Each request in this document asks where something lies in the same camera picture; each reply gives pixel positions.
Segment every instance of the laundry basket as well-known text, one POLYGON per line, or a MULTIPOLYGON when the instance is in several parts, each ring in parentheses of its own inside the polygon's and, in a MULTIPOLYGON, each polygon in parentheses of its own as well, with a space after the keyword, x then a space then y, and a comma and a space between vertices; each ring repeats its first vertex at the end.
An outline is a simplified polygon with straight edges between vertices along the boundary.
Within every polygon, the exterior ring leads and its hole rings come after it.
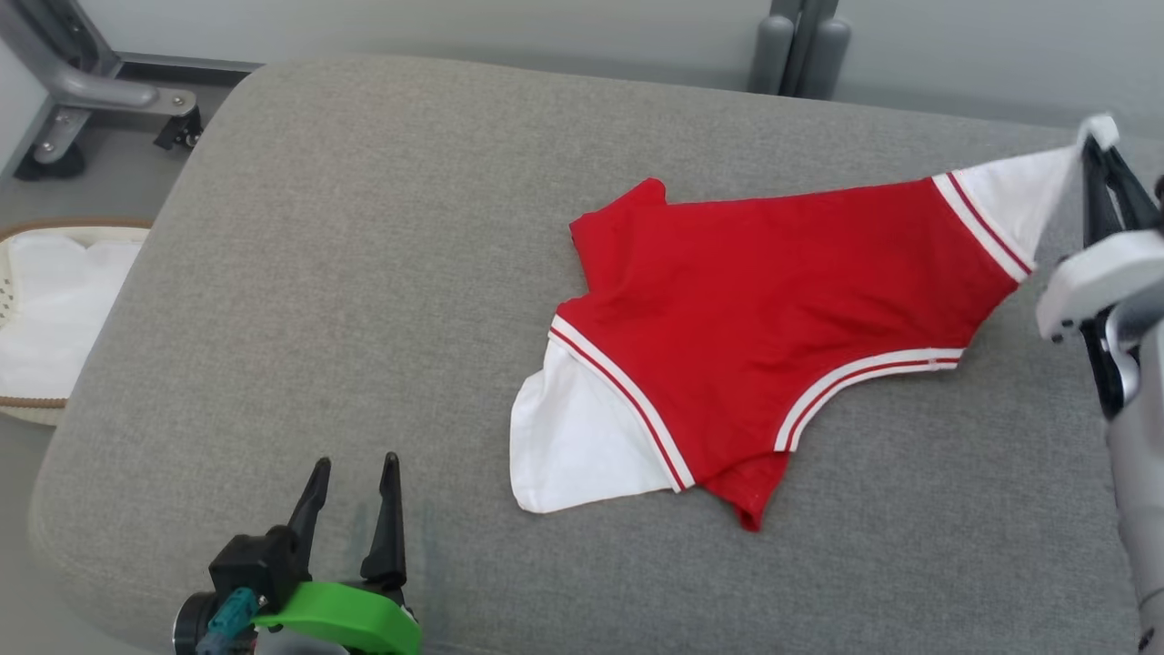
MULTIPOLYGON (((91 245, 99 240, 142 242, 149 234, 150 222, 147 220, 123 218, 65 218, 23 222, 0 230, 0 330, 12 318, 19 306, 15 285, 12 283, 12 263, 8 258, 8 243, 17 234, 34 230, 55 233, 69 236, 83 245, 91 245)), ((37 399, 0 397, 0 412, 45 426, 56 426, 64 413, 69 399, 37 399)))

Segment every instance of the metal stand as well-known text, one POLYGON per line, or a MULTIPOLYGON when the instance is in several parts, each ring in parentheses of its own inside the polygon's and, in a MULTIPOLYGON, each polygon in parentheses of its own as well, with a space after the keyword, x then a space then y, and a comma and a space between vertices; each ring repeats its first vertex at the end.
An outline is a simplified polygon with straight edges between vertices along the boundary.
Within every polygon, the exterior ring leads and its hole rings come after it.
POLYGON ((33 149, 38 164, 76 152, 92 109, 185 116, 197 108, 191 91, 115 79, 121 59, 76 0, 0 0, 0 40, 57 105, 33 149))
POLYGON ((747 90, 829 100, 852 28, 833 17, 838 0, 772 0, 760 22, 747 90))

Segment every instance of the gray fabric surface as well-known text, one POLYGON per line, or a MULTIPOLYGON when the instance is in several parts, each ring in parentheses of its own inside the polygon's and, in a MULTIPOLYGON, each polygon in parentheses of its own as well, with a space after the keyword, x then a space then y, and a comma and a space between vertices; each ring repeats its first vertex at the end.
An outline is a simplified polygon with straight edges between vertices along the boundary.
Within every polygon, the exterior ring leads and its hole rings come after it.
MULTIPOLYGON (((702 491, 537 517, 510 404, 584 290, 568 221, 915 178, 1058 145, 1022 126, 412 58, 272 65, 227 100, 109 316, 41 472, 42 558, 164 649, 228 537, 334 462, 317 578, 354 578, 400 454, 430 653, 1130 652, 1083 346, 1030 280, 952 373, 846 391, 761 534, 702 491)), ((1128 143, 1145 173, 1164 148, 1128 143)), ((1076 242, 1073 194, 1039 261, 1076 242)))

